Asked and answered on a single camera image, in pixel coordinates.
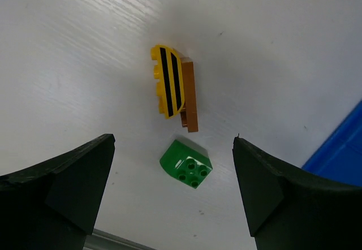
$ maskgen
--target green block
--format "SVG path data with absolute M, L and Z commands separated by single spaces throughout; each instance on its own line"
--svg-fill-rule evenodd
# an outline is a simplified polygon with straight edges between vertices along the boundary
M 196 189 L 213 169 L 210 159 L 175 140 L 160 159 L 162 168 L 173 178 Z

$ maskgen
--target blue tray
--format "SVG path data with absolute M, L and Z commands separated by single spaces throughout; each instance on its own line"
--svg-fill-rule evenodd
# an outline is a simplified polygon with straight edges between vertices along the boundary
M 302 169 L 362 187 L 362 101 Z

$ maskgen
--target table surface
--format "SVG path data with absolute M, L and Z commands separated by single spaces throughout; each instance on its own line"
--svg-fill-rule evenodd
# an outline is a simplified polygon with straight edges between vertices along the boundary
M 158 250 L 256 249 L 235 136 L 301 166 L 362 98 L 362 0 L 0 0 L 0 172 L 117 140 L 96 228 Z M 200 132 L 158 113 L 150 48 L 195 63 Z M 159 159 L 184 136 L 194 190 Z

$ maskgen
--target black stripe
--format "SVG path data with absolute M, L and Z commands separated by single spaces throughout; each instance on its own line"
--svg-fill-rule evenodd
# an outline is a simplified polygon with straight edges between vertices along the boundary
M 172 60 L 172 69 L 174 72 L 174 83 L 175 83 L 175 91 L 176 91 L 176 105 L 177 110 L 181 108 L 181 88 L 180 88 L 180 78 L 179 78 L 179 70 L 177 66 L 177 58 L 174 54 L 171 53 Z
M 163 70 L 163 80 L 165 82 L 165 90 L 166 90 L 167 109 L 169 111 L 169 116 L 172 116 L 174 115 L 174 109 L 172 108 L 171 86 L 170 86 L 169 68 L 167 66 L 166 49 L 160 48 L 160 52 L 161 52 L 161 61 L 162 61 L 162 70 Z

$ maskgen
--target brown block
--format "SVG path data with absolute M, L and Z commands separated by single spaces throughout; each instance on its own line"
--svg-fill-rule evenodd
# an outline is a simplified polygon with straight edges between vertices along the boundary
M 182 62 L 182 78 L 185 95 L 184 109 L 181 111 L 182 126 L 186 127 L 188 132 L 199 131 L 197 122 L 196 90 L 195 76 L 193 73 L 193 62 Z

